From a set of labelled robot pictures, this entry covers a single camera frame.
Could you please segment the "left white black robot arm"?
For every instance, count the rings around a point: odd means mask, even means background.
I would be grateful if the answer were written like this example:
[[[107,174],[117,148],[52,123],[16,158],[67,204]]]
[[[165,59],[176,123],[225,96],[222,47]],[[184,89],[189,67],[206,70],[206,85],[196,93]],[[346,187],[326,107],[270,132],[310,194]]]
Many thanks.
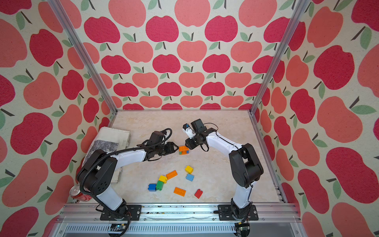
[[[179,147],[168,141],[171,135],[172,129],[166,128],[154,131],[148,140],[134,148],[114,152],[96,150],[77,175],[80,191],[90,195],[109,213],[119,218],[128,217],[125,200],[111,186],[114,172],[130,164],[155,161],[154,156],[161,158],[176,152]]]

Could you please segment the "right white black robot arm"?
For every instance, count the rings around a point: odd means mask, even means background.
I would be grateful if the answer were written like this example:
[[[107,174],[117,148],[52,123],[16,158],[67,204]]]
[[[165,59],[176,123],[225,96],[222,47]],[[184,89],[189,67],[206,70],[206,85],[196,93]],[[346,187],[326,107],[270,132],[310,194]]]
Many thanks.
[[[253,183],[259,181],[264,173],[254,147],[249,143],[241,145],[231,141],[219,134],[217,129],[207,128],[200,119],[184,124],[183,131],[188,136],[185,146],[190,150],[205,145],[229,158],[232,176],[237,183],[235,195],[231,199],[231,213],[236,220],[246,220],[252,207],[250,195]]]

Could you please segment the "yellow square lego brick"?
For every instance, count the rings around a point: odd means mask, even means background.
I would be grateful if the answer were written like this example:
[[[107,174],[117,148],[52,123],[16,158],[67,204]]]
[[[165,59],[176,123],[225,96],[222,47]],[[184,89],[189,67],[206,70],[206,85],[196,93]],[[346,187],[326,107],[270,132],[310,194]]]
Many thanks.
[[[187,174],[192,174],[193,173],[193,168],[191,166],[186,166],[185,171]]]

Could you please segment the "yellow lego brick left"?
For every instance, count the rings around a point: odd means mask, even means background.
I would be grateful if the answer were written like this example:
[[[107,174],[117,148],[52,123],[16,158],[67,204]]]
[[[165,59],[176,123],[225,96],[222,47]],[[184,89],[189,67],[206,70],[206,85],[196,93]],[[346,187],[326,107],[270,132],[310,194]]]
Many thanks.
[[[159,177],[159,181],[162,182],[162,183],[164,183],[164,184],[166,184],[167,181],[168,181],[168,179],[167,179],[166,176],[161,175],[161,176]]]

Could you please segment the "light blue lego brick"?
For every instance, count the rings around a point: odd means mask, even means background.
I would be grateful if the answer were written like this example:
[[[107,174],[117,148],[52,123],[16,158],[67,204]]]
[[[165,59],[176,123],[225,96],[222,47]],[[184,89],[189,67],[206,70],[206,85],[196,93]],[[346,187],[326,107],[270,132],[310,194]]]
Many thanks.
[[[191,175],[191,174],[187,174],[186,175],[186,179],[188,180],[188,181],[193,181],[193,179],[194,179],[194,176],[193,175]]]

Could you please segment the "green lego brick left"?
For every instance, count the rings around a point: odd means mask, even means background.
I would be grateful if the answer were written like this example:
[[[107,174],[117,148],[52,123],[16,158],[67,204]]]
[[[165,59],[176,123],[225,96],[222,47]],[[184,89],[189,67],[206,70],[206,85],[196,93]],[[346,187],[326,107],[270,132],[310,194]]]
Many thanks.
[[[163,189],[163,186],[164,186],[164,182],[158,181],[156,184],[156,190],[161,191]]]

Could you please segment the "orange lego plate bottom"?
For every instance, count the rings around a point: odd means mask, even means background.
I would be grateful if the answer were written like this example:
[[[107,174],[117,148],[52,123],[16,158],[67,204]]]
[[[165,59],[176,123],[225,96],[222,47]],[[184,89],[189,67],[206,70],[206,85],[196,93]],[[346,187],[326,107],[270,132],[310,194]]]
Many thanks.
[[[186,194],[186,190],[184,190],[184,189],[181,189],[181,188],[178,188],[178,187],[175,187],[175,189],[174,189],[174,192],[173,193],[175,193],[175,194],[177,194],[177,195],[179,195],[179,196],[182,196],[182,197],[184,197],[185,196],[185,194]]]

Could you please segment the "blue lego brick left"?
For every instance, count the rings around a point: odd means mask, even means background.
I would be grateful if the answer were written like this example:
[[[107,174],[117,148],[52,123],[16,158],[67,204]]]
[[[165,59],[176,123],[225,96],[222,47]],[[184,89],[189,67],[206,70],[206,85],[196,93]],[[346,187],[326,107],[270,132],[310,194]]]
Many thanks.
[[[157,191],[157,185],[156,184],[149,184],[148,190],[150,192],[156,192]]]

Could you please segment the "red lego brick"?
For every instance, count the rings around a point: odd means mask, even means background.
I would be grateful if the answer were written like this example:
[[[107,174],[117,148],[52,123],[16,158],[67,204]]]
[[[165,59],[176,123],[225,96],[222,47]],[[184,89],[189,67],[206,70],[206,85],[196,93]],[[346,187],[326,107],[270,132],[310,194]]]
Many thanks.
[[[200,197],[202,196],[202,194],[203,194],[203,191],[202,191],[201,189],[198,189],[198,190],[195,192],[194,196],[195,196],[196,198],[200,199]]]

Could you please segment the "folded beige printed cloth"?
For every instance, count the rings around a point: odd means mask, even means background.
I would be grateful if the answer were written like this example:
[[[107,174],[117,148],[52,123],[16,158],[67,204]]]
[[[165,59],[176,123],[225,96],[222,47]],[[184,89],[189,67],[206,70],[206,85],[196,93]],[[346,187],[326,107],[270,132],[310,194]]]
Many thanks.
[[[129,139],[130,131],[102,127],[90,144],[89,150],[83,159],[81,168],[84,167],[85,163],[96,150],[101,149],[107,153],[123,150],[129,146]]]

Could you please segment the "red soda can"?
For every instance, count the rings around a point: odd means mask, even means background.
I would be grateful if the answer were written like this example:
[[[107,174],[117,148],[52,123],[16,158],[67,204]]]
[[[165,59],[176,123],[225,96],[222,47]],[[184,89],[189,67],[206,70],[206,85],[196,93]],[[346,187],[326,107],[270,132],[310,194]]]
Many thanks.
[[[86,195],[86,194],[81,192],[79,185],[75,185],[70,189],[70,196],[73,199],[78,200],[78,201],[89,201],[89,200],[91,200],[91,196]]]

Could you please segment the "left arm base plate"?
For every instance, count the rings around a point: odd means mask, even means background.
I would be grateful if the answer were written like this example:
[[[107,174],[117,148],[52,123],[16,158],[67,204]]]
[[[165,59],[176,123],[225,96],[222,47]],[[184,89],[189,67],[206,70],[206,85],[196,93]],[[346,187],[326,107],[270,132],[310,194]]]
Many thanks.
[[[121,205],[115,211],[96,208],[101,213],[100,220],[102,221],[138,221],[141,215],[141,205]]]

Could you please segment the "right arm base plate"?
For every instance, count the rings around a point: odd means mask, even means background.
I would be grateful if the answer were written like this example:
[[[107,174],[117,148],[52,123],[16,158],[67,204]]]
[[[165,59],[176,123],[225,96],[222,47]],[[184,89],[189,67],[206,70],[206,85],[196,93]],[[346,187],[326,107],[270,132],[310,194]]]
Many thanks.
[[[231,204],[218,205],[214,213],[219,215],[220,221],[258,221],[258,212],[255,205],[238,208]]]

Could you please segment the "front aluminium rail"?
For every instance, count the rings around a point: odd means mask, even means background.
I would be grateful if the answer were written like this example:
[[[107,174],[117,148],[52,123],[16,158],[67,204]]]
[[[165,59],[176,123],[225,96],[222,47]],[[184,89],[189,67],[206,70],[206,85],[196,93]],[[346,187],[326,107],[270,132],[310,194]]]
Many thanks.
[[[94,203],[67,204],[50,237],[305,237],[298,211],[289,203],[255,203],[246,221],[226,203],[133,203],[131,221],[96,211]]]

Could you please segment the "right aluminium frame post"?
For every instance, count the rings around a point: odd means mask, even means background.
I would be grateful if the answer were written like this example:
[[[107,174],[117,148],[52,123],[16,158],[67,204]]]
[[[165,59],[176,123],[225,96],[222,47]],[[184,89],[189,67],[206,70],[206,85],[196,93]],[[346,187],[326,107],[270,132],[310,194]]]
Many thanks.
[[[292,14],[292,17],[290,18],[290,21],[288,23],[288,26],[284,32],[284,35],[282,37],[282,40],[280,41],[277,50],[275,51],[275,55],[271,61],[271,64],[268,68],[267,73],[264,76],[263,82],[261,84],[261,87],[258,91],[257,96],[254,99],[254,103],[252,105],[252,108],[249,111],[249,115],[253,116],[256,109],[258,108],[259,103],[262,101],[263,95],[268,87],[269,82],[271,79],[273,79],[273,74],[275,73],[276,69],[278,68],[278,65],[282,59],[282,55],[285,53],[287,49],[289,49],[289,42],[293,37],[293,34],[295,33],[295,30],[301,20],[301,17],[304,15],[304,12],[306,11],[306,8],[308,4],[311,1],[297,1],[297,5],[294,9],[294,12]]]

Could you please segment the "aluminium frame post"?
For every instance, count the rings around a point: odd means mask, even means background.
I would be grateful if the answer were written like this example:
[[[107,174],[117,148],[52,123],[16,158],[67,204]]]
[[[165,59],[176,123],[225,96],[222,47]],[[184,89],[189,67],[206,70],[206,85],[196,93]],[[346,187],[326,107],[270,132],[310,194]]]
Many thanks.
[[[87,72],[91,75],[91,78],[93,79],[95,85],[97,86],[107,106],[109,107],[111,114],[116,116],[118,109],[115,106],[115,103],[112,97],[110,96],[101,76],[97,72],[89,53],[87,52],[85,46],[83,45],[80,38],[78,37],[76,30],[73,24],[71,23],[68,14],[65,12],[63,8],[63,5],[60,3],[60,1],[47,1],[47,2],[52,8],[59,23],[65,30],[65,33],[67,34],[68,38],[71,40],[71,43],[73,44],[76,52],[78,53],[78,56],[80,57],[85,68],[87,69]]]
[[[249,111],[249,115],[253,116],[256,109],[258,108],[259,103],[262,101],[263,95],[268,87],[269,82],[271,79],[273,79],[273,74],[275,73],[276,69],[278,68],[278,65],[282,59],[282,55],[285,53],[287,49],[289,49],[289,42],[293,37],[293,34],[295,33],[295,30],[301,20],[301,17],[304,15],[304,12],[306,11],[306,8],[308,4],[311,1],[297,1],[297,5],[294,9],[294,12],[292,14],[292,17],[290,18],[290,21],[288,23],[288,26],[284,32],[284,35],[282,37],[282,40],[280,41],[277,50],[275,51],[275,55],[271,61],[271,64],[268,68],[267,73],[264,76],[263,82],[261,84],[261,87],[258,91],[257,96],[254,99],[254,103],[252,105],[252,108]]]

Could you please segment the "left aluminium frame post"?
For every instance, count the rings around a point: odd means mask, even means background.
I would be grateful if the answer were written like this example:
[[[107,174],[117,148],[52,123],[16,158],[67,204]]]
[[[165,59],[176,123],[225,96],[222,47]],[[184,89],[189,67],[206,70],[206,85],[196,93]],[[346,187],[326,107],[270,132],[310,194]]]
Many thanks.
[[[60,3],[60,1],[47,1],[47,2],[52,8],[59,23],[65,30],[65,33],[67,34],[68,38],[71,40],[71,43],[73,44],[76,52],[78,53],[78,56],[80,57],[85,68],[87,69],[87,72],[91,75],[91,78],[93,79],[95,85],[97,86],[107,106],[109,107],[111,114],[116,116],[118,109],[115,106],[115,103],[112,97],[110,96],[101,76],[97,72],[89,53],[87,52],[85,46],[83,45],[80,38],[78,37],[76,30],[73,24],[71,23],[68,14],[65,12],[63,8],[63,5]]]

